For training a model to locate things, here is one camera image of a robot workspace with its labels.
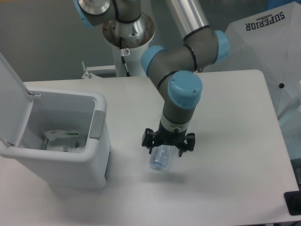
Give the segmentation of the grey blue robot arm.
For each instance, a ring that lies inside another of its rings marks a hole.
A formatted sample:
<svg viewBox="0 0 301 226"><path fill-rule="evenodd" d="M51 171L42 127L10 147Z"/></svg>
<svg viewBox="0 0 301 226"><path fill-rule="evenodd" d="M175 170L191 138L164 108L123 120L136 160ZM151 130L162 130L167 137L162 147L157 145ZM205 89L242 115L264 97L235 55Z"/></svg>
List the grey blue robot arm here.
<svg viewBox="0 0 301 226"><path fill-rule="evenodd" d="M120 50L140 47L154 35L139 0L76 0L74 6L86 27L102 24L107 41ZM224 59L230 44L222 31L212 30L197 0L169 0L167 6L183 45L175 51L152 46L141 56L146 76L164 99L158 130L146 129L142 146L152 150L170 145L183 154L195 146L195 134L187 129L202 82L194 72Z"/></svg>

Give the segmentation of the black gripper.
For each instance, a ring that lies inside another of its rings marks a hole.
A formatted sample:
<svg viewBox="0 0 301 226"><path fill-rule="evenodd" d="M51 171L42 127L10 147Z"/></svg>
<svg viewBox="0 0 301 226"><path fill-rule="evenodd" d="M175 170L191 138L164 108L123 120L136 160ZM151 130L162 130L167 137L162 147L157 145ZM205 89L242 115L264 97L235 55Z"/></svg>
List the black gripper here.
<svg viewBox="0 0 301 226"><path fill-rule="evenodd" d="M186 134L187 130L180 132L178 129L172 132L163 127L159 123L158 131L154 132L150 128L146 128L142 137L142 146L152 153L152 149L160 145L176 146L179 149L178 155L182 157L183 153L187 151L192 152L195 146L195 133Z"/></svg>

